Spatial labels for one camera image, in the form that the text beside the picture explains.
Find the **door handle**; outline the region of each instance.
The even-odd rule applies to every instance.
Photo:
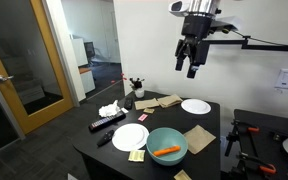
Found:
[[[9,77],[4,77],[3,75],[0,75],[0,82],[4,82],[7,81],[9,79],[13,79],[14,76],[9,76]]]

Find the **black cable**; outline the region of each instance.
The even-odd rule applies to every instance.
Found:
[[[239,33],[239,32],[236,32],[236,31],[232,31],[240,36],[242,36],[243,38],[246,38],[245,35]],[[252,38],[252,37],[247,37],[248,39],[251,39],[251,40],[254,40],[254,41],[259,41],[259,42],[263,42],[263,43],[267,43],[267,44],[274,44],[274,45],[278,45],[278,46],[288,46],[286,44],[278,44],[278,43],[273,43],[273,42],[269,42],[269,41],[264,41],[264,40],[260,40],[260,39],[256,39],[256,38]]]

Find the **teal bowl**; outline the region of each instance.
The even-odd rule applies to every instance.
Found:
[[[155,156],[154,151],[172,146],[181,146],[181,150],[162,156]],[[157,163],[164,166],[173,166],[181,162],[187,152],[187,141],[183,134],[172,128],[158,128],[152,131],[146,141],[146,148],[150,156]]]

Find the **black table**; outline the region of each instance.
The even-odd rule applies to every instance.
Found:
[[[288,137],[288,118],[255,113],[236,109],[235,119],[258,126],[258,133],[250,133],[246,127],[238,126],[238,136],[241,152],[258,157],[264,162],[273,164],[277,173],[270,179],[288,179],[288,154],[282,147],[282,142]],[[264,179],[264,174],[258,170],[258,165],[252,162],[243,163],[247,179]]]
[[[164,97],[163,94],[145,92],[145,97],[141,100]],[[134,93],[127,97],[138,100]],[[119,107],[123,107],[124,99],[119,102]],[[108,126],[96,133],[90,133],[85,127],[74,139],[75,149],[83,156],[86,168],[92,180],[100,179],[174,179],[173,177],[180,171],[185,172],[192,179],[220,179],[220,106],[216,103],[208,102],[211,112],[205,115],[194,115],[184,111],[181,105],[175,105],[166,109],[155,108],[153,114],[149,114],[145,121],[137,119],[143,114],[143,110],[133,109],[126,114],[126,118],[115,125]],[[129,153],[117,150],[114,145],[108,144],[98,148],[96,142],[109,130],[129,124],[139,123],[145,126],[149,132],[160,127],[170,127],[185,133],[196,125],[216,136],[206,148],[196,155],[189,151],[182,162],[175,166],[161,166],[157,164],[145,153],[144,163],[129,162]]]

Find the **white plate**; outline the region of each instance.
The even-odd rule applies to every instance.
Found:
[[[140,124],[126,124],[118,128],[113,136],[113,145],[121,151],[138,150],[146,144],[148,130]]]
[[[182,108],[192,114],[206,114],[211,111],[211,106],[199,99],[187,99],[182,102]]]

